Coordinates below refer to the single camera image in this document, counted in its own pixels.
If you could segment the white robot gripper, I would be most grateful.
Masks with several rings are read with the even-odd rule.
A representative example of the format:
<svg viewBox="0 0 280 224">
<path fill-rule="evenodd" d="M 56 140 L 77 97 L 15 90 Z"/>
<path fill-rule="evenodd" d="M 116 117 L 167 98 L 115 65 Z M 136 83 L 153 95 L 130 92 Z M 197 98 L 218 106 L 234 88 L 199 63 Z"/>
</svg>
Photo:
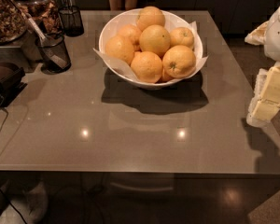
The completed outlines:
<svg viewBox="0 0 280 224">
<path fill-rule="evenodd" d="M 251 122 L 270 122 L 280 110 L 280 7 L 268 22 L 249 33 L 245 42 L 264 44 L 265 55 L 276 61 L 269 70 L 259 70 L 250 103 Z"/>
</svg>

